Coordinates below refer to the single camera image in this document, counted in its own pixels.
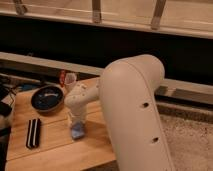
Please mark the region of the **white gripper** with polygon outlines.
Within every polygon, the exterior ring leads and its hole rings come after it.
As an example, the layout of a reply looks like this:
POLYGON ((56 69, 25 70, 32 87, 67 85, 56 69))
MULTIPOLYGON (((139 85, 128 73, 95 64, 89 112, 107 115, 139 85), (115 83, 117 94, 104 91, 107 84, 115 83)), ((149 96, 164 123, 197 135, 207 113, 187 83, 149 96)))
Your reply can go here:
POLYGON ((69 125, 73 127, 77 123, 85 123, 86 105, 98 99, 97 84, 87 87, 83 83, 77 83, 64 99, 64 104, 69 109, 69 125))

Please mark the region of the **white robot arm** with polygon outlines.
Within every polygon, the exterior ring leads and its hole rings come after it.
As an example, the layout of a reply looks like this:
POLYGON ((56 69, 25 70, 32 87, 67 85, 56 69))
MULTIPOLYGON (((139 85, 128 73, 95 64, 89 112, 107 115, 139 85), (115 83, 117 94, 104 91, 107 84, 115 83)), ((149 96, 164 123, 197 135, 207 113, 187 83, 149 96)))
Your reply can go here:
POLYGON ((100 102, 120 171, 175 171, 154 98, 164 75, 152 55, 123 58, 96 85, 78 83, 65 97, 74 124, 85 120, 88 103, 100 102))

